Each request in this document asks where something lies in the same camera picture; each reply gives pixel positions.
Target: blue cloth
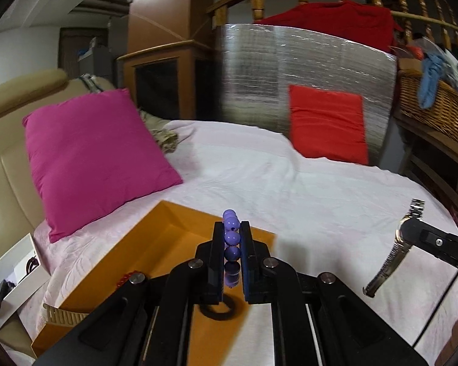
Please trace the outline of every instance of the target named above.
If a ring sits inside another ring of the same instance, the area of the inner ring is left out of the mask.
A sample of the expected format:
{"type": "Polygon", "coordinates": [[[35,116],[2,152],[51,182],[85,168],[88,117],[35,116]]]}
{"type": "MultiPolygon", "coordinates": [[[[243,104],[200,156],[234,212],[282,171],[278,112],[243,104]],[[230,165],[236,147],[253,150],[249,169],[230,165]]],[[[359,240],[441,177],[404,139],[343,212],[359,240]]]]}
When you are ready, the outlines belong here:
{"type": "Polygon", "coordinates": [[[429,55],[423,60],[423,77],[420,80],[417,99],[419,107],[430,109],[434,104],[438,83],[443,76],[445,58],[441,55],[429,55]]]}

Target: wicker basket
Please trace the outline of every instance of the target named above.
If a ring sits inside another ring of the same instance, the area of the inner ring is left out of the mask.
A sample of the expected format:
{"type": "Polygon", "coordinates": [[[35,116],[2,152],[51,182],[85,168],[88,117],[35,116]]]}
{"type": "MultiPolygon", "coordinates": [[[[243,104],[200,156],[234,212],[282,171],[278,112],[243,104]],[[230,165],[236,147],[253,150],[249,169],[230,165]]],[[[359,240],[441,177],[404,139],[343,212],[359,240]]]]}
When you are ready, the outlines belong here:
{"type": "Polygon", "coordinates": [[[417,99],[421,77],[422,73],[415,70],[399,71],[402,113],[458,142],[458,92],[440,81],[433,106],[421,109],[417,99]]]}

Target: red cloth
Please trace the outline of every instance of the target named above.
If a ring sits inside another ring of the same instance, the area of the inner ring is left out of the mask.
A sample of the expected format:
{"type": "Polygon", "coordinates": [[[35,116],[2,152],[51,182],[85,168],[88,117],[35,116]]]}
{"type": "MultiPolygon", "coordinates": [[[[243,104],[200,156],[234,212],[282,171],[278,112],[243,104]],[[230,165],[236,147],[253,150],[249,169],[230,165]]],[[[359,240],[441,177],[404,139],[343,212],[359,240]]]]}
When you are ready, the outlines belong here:
{"type": "Polygon", "coordinates": [[[351,0],[297,5],[257,23],[318,31],[385,52],[390,52],[394,41],[394,19],[388,8],[351,0]]]}
{"type": "Polygon", "coordinates": [[[290,141],[306,158],[368,165],[361,95],[289,86],[290,141]]]}

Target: purple bead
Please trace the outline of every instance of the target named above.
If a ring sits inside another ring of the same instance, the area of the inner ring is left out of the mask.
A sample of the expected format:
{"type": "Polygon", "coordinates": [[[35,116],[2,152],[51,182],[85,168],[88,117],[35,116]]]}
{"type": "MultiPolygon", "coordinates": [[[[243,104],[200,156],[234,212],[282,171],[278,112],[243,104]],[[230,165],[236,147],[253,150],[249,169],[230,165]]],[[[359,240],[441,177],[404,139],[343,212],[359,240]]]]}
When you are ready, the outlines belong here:
{"type": "Polygon", "coordinates": [[[226,231],[237,231],[239,230],[239,220],[237,217],[229,216],[224,219],[224,228],[226,231]]]}
{"type": "Polygon", "coordinates": [[[224,257],[229,261],[237,261],[241,256],[241,251],[237,246],[228,246],[224,251],[224,257]]]}
{"type": "Polygon", "coordinates": [[[224,234],[224,241],[228,245],[237,245],[241,241],[241,235],[236,231],[226,231],[224,234]]]}
{"type": "Polygon", "coordinates": [[[238,275],[241,270],[241,266],[237,261],[226,261],[224,264],[224,272],[226,275],[238,275]]]}
{"type": "Polygon", "coordinates": [[[225,210],[224,213],[222,214],[222,218],[225,220],[227,217],[232,216],[232,217],[237,217],[236,212],[233,211],[232,209],[225,210]]]}
{"type": "Polygon", "coordinates": [[[239,274],[238,275],[225,275],[224,276],[224,283],[228,287],[235,287],[239,283],[239,274]]]}

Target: metal bolt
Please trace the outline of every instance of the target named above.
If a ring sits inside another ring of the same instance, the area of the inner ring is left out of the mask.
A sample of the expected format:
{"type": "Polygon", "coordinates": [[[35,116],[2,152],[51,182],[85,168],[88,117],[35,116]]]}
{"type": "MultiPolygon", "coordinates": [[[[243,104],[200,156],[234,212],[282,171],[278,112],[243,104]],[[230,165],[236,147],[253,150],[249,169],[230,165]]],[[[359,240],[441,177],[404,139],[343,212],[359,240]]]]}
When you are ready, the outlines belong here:
{"type": "Polygon", "coordinates": [[[336,275],[330,272],[323,272],[321,274],[321,281],[323,281],[324,283],[334,283],[336,282],[336,275]]]}
{"type": "Polygon", "coordinates": [[[136,272],[135,274],[132,274],[129,277],[129,282],[131,282],[133,285],[137,285],[138,283],[143,282],[145,279],[146,277],[144,276],[144,274],[136,272]]]}
{"type": "Polygon", "coordinates": [[[204,265],[204,262],[200,259],[192,259],[188,262],[190,268],[200,268],[204,265]]]}
{"type": "Polygon", "coordinates": [[[278,260],[274,257],[267,257],[263,260],[263,265],[268,268],[274,268],[278,265],[278,260]]]}

